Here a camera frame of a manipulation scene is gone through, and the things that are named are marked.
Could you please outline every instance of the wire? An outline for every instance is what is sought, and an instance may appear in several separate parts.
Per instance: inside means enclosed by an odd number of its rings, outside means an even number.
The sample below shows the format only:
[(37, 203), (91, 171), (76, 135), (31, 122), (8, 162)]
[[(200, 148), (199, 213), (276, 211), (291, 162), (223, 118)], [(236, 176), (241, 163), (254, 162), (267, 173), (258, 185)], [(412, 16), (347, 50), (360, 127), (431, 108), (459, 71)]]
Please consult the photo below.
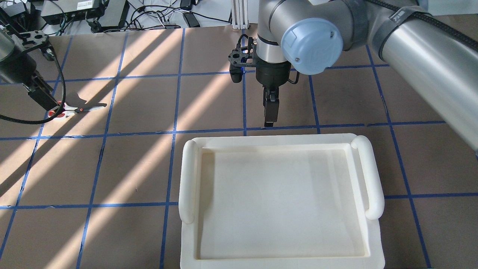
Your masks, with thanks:
[(69, 20), (62, 29), (60, 29), (60, 34), (58, 36), (62, 35), (72, 22), (73, 22), (73, 18)]
[(54, 0), (47, 0), (47, 1), (50, 1), (52, 4), (57, 6), (61, 10), (61, 13), (63, 14), (63, 21), (60, 24), (60, 30), (58, 30), (56, 32), (56, 35), (61, 35), (62, 33), (65, 32), (64, 27), (65, 27), (65, 24), (66, 24), (66, 13), (63, 11), (63, 9), (57, 3), (54, 2)]
[[(386, 9), (389, 9), (389, 10), (392, 10), (392, 11), (398, 11), (400, 9), (400, 7), (397, 7), (397, 6), (394, 6), (394, 5), (390, 5), (388, 3), (385, 3), (385, 2), (382, 2), (382, 1), (379, 1), (379, 0), (365, 0), (367, 2), (370, 2), (372, 4), (376, 4), (378, 6), (381, 6), (381, 7), (384, 7)], [(463, 43), (464, 45), (467, 45), (468, 47), (478, 51), (478, 42), (475, 41), (474, 39), (470, 38), (469, 36), (463, 34), (462, 32), (458, 31), (457, 29), (433, 18), (433, 17), (430, 17), (430, 16), (427, 16), (423, 13), (419, 13), (419, 12), (415, 12), (415, 13), (412, 13), (411, 15), (412, 17), (414, 18), (417, 18), (417, 19), (420, 19), (424, 22), (427, 22), (443, 31), (445, 31), (446, 33), (452, 35), (454, 38), (456, 38), (458, 41), (460, 41), (461, 43)]]
[[(53, 53), (53, 60), (55, 61), (56, 68), (58, 69), (58, 73), (60, 74), (60, 79), (61, 79), (62, 86), (63, 86), (63, 94), (62, 94), (62, 97), (61, 97), (61, 103), (64, 104), (64, 103), (65, 103), (65, 100), (66, 100), (65, 77), (63, 76), (63, 71), (61, 70), (60, 63), (58, 62), (58, 59), (56, 58), (56, 54), (55, 54), (55, 53)], [(0, 119), (6, 120), (6, 121), (9, 121), (9, 122), (13, 122), (13, 123), (22, 123), (22, 124), (44, 124), (44, 123), (47, 123), (47, 122), (52, 121), (54, 118), (56, 118), (58, 115), (60, 115), (63, 111), (64, 111), (64, 110), (63, 110), (63, 107), (59, 107), (59, 108), (56, 110), (55, 114), (53, 114), (51, 117), (46, 118), (46, 119), (43, 119), (43, 120), (41, 120), (41, 121), (19, 120), (19, 119), (10, 118), (10, 117), (4, 116), (4, 115), (0, 115)]]
[(43, 26), (40, 28), (40, 31), (43, 30), (47, 24), (48, 24), (48, 23), (45, 22), (45, 24), (43, 24)]
[(213, 17), (208, 17), (208, 16), (205, 16), (205, 15), (202, 15), (202, 14), (196, 13), (196, 12), (194, 12), (194, 11), (191, 11), (191, 13), (192, 13), (192, 14), (194, 14), (194, 15), (201, 16), (201, 17), (203, 17), (203, 18), (206, 18), (206, 19), (215, 20), (215, 21), (219, 21), (219, 22), (230, 23), (229, 21), (225, 21), (225, 20), (221, 20), (221, 19), (218, 19), (218, 18), (213, 18)]

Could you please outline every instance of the black cable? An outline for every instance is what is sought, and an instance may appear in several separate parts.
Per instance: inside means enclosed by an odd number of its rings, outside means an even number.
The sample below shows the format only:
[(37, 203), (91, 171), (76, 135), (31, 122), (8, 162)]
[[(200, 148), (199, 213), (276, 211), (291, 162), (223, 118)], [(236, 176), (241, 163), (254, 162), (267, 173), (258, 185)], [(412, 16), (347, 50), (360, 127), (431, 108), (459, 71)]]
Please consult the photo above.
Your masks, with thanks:
[(198, 15), (198, 16), (201, 16), (201, 17), (206, 18), (206, 19), (229, 23), (228, 21), (221, 20), (221, 19), (218, 19), (218, 18), (208, 17), (208, 16), (205, 16), (205, 15), (202, 15), (202, 14), (199, 14), (199, 13), (196, 13), (196, 12), (193, 12), (193, 11), (190, 11), (190, 12), (191, 12), (192, 14), (194, 14), (194, 15)]
[[(397, 12), (400, 7), (397, 7), (397, 6), (394, 6), (394, 5), (390, 5), (388, 3), (385, 3), (385, 2), (382, 2), (380, 0), (365, 0), (367, 2), (370, 2), (372, 4), (375, 4), (375, 5), (378, 5), (378, 6), (381, 6), (381, 7), (384, 7), (386, 9), (389, 9), (389, 10), (392, 10), (392, 11), (395, 11)], [(454, 38), (456, 38), (458, 41), (460, 41), (461, 43), (463, 43), (464, 45), (467, 45), (468, 47), (478, 51), (478, 42), (472, 38), (470, 38), (469, 36), (465, 35), (464, 33), (458, 31), (457, 29), (433, 18), (433, 17), (430, 17), (430, 16), (427, 16), (423, 13), (419, 13), (419, 12), (415, 12), (411, 15), (412, 17), (414, 18), (417, 18), (417, 19), (420, 19), (424, 22), (427, 22), (441, 30), (443, 30), (445, 33), (447, 34), (450, 34), (451, 36), (453, 36)]]
[(57, 6), (60, 9), (60, 11), (63, 15), (63, 22), (60, 21), (60, 30), (58, 30), (58, 32), (56, 32), (56, 33), (60, 33), (60, 31), (64, 32), (64, 29), (62, 29), (62, 28), (64, 28), (65, 24), (66, 24), (66, 13), (65, 13), (65, 11), (63, 11), (63, 9), (57, 3), (55, 3), (54, 0), (47, 0), (47, 1), (50, 1), (51, 3), (53, 3), (55, 6)]
[[(61, 70), (60, 63), (58, 62), (58, 59), (56, 58), (56, 54), (53, 54), (53, 60), (55, 61), (55, 65), (56, 65), (56, 68), (58, 69), (58, 72), (59, 72), (60, 78), (61, 78), (61, 82), (62, 82), (62, 85), (63, 85), (63, 95), (62, 95), (62, 97), (61, 97), (61, 103), (64, 104), (64, 103), (65, 103), (65, 100), (66, 100), (66, 84), (65, 84), (65, 78), (63, 77), (63, 71)], [(0, 115), (0, 119), (6, 120), (6, 121), (9, 121), (9, 122), (13, 122), (13, 123), (22, 123), (22, 124), (44, 124), (44, 123), (47, 123), (47, 122), (52, 121), (54, 118), (56, 118), (58, 115), (60, 115), (63, 111), (64, 111), (64, 110), (63, 110), (63, 107), (59, 107), (59, 108), (56, 110), (55, 114), (53, 114), (51, 117), (46, 118), (46, 119), (41, 120), (41, 121), (19, 120), (19, 119), (10, 118), (10, 117), (4, 116), (4, 115)]]
[(297, 71), (297, 75), (295, 75), (295, 81), (292, 81), (290, 78), (287, 80), (289, 83), (295, 85), (299, 82), (299, 77), (300, 77), (300, 73), (299, 71)]
[(148, 13), (155, 13), (154, 11), (145, 11), (143, 13), (140, 13), (138, 16), (136, 16), (134, 19), (131, 19), (130, 22), (128, 23), (128, 25), (126, 25), (126, 28), (130, 27), (133, 23), (135, 23), (141, 16), (145, 15), (145, 14), (148, 14)]
[(40, 31), (43, 30), (47, 24), (48, 24), (48, 23), (45, 22), (45, 24), (43, 24), (43, 26), (40, 28)]
[(173, 9), (173, 10), (180, 9), (180, 8), (168, 7), (168, 6), (163, 6), (163, 5), (143, 5), (143, 6), (140, 6), (133, 11), (133, 13), (131, 14), (131, 17), (130, 17), (130, 21), (133, 20), (133, 16), (136, 12), (140, 12), (140, 10), (144, 10), (144, 12), (147, 12), (146, 8), (149, 8), (149, 7), (164, 8), (164, 10), (162, 10), (161, 12), (164, 12), (165, 10), (168, 10), (168, 9)]
[[(175, 29), (179, 29), (181, 28), (179, 25), (165, 25), (166, 27), (167, 26), (171, 26), (171, 27), (174, 27)], [(150, 27), (146, 27), (146, 28), (118, 28), (118, 29), (109, 29), (109, 30), (106, 30), (104, 31), (104, 33), (112, 33), (112, 32), (121, 32), (121, 31), (143, 31), (143, 30), (149, 30), (149, 29), (152, 29), (152, 28), (156, 28), (156, 27), (163, 27), (161, 24), (159, 25), (155, 25), (155, 26), (150, 26)]]
[(72, 22), (73, 22), (73, 18), (72, 18), (71, 20), (69, 20), (69, 21), (63, 26), (62, 29), (60, 29), (60, 34), (59, 34), (59, 36), (62, 35), (62, 34), (66, 31), (67, 27), (68, 27)]

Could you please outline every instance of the robotic arm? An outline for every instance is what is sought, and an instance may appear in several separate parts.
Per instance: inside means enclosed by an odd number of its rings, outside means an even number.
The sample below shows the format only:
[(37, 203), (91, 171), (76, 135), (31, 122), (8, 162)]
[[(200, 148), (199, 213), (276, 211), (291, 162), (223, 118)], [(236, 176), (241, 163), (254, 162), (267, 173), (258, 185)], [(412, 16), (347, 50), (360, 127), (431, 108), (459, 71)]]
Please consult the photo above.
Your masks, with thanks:
[[(42, 124), (54, 119), (64, 110), (60, 104), (65, 104), (65, 80), (48, 36), (41, 31), (17, 32), (3, 9), (0, 9), (0, 21), (5, 26), (0, 30), (0, 78), (8, 83), (23, 84), (28, 95), (35, 102), (46, 111), (54, 111), (50, 114), (51, 117), (40, 121), (18, 120), (3, 115), (0, 115), (0, 118), (25, 124)], [(36, 70), (36, 62), (28, 55), (28, 52), (35, 49), (40, 49), (47, 60), (55, 61), (57, 65), (63, 82), (61, 102), (51, 95), (53, 89), (44, 81)]]
[(240, 82), (241, 67), (256, 67), (264, 89), (264, 126), (272, 126), (291, 63), (300, 73), (319, 74), (342, 50), (369, 44), (478, 153), (478, 43), (416, 4), (260, 0), (257, 40), (249, 38), (229, 55), (231, 77)]

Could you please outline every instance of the plastic tray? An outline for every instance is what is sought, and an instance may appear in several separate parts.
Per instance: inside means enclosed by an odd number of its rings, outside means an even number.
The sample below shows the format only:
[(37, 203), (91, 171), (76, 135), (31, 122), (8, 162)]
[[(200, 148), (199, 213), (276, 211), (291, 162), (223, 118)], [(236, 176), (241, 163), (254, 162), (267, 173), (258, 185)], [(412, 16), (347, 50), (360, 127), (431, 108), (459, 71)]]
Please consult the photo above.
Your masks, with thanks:
[(384, 267), (366, 137), (195, 138), (182, 165), (182, 269)]

